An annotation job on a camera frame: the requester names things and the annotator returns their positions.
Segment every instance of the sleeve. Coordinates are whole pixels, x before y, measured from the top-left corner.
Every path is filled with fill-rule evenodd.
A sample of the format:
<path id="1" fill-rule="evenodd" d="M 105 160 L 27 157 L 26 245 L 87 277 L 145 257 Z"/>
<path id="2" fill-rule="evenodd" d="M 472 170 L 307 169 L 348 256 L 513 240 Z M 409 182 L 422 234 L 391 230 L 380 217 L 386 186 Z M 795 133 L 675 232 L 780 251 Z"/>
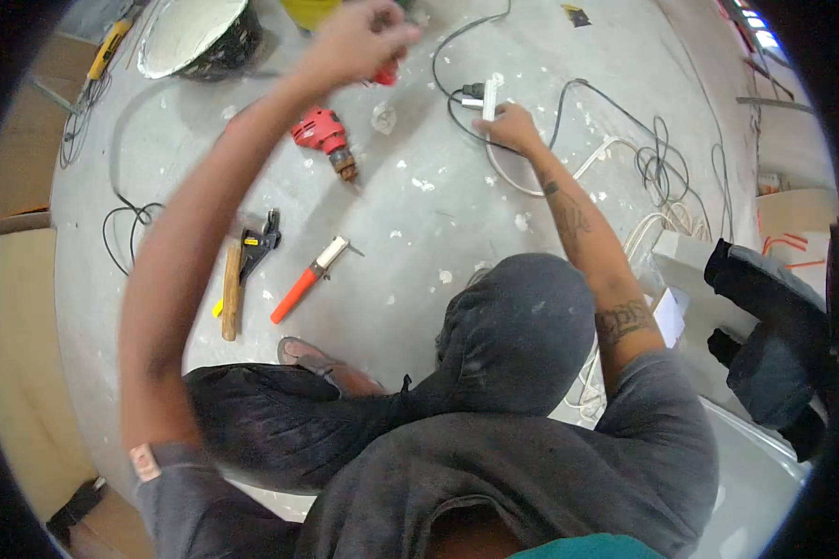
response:
<path id="1" fill-rule="evenodd" d="M 301 524 L 287 522 L 225 481 L 184 443 L 131 451 L 137 508 L 159 559 L 291 557 Z"/>
<path id="2" fill-rule="evenodd" d="M 717 494 L 717 445 L 671 351 L 643 353 L 625 367 L 595 431 L 626 441 L 638 475 L 701 535 Z"/>

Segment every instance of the orange handle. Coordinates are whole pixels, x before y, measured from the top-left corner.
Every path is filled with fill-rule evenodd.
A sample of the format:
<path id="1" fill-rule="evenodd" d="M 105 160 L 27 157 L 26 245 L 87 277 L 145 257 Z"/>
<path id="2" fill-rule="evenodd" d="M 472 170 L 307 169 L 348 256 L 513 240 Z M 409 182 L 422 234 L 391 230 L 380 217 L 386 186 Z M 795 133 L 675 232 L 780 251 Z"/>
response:
<path id="1" fill-rule="evenodd" d="M 287 293 L 286 296 L 283 297 L 282 301 L 280 301 L 280 304 L 276 306 L 274 314 L 270 315 L 270 321 L 274 324 L 280 324 L 280 321 L 286 318 L 286 315 L 289 314 L 292 307 L 299 302 L 302 295 L 310 289 L 311 285 L 316 283 L 316 280 L 319 277 L 320 276 L 315 274 L 310 268 L 306 269 L 304 274 L 302 274 L 302 277 L 299 278 L 299 281 L 295 282 L 295 285 L 292 285 L 289 293 Z"/>

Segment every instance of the red power drill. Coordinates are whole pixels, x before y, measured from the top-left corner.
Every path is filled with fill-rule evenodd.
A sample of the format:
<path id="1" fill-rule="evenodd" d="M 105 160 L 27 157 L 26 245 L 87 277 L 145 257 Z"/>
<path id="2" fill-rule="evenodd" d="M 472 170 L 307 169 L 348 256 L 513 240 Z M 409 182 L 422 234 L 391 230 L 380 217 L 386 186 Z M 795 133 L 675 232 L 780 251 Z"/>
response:
<path id="1" fill-rule="evenodd" d="M 292 126 L 292 140 L 302 148 L 322 150 L 344 181 L 352 183 L 358 177 L 354 156 L 345 140 L 345 127 L 331 109 L 319 106 L 308 109 L 302 121 Z"/>

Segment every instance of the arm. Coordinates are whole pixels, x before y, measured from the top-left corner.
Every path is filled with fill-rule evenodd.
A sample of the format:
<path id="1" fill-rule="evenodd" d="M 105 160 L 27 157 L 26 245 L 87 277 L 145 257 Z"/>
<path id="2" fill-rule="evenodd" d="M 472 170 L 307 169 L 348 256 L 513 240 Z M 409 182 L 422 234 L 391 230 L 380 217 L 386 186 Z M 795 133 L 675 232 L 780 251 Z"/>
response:
<path id="1" fill-rule="evenodd" d="M 540 137 L 528 111 L 508 104 L 500 117 L 474 124 L 491 140 L 528 158 L 537 173 L 557 225 L 565 255 L 580 269 L 596 302 L 595 321 L 603 360 L 603 381 L 615 395 L 622 368 L 642 352 L 664 348 L 643 291 L 609 222 Z"/>
<path id="2" fill-rule="evenodd" d="M 375 22 L 390 27 L 374 32 Z M 200 445 L 181 373 L 183 348 L 236 208 L 271 151 L 310 105 L 369 78 L 419 37 L 392 0 L 348 3 L 314 45 L 196 165 L 142 243 L 119 332 L 122 442 Z"/>

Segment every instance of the gray t-shirt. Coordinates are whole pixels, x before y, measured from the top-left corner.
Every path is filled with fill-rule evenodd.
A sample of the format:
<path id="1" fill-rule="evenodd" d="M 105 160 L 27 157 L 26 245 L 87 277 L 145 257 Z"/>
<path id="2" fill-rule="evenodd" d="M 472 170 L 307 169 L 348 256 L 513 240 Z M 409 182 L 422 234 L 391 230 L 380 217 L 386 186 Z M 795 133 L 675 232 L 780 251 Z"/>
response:
<path id="1" fill-rule="evenodd" d="M 224 481 L 197 451 L 152 446 L 138 481 L 157 556 L 421 558 L 433 520 L 485 504 L 526 547 L 625 534 L 663 555 L 695 549 L 717 491 L 714 436 L 669 351 L 622 372 L 593 430 L 553 419 L 449 413 L 372 442 L 287 522 Z"/>

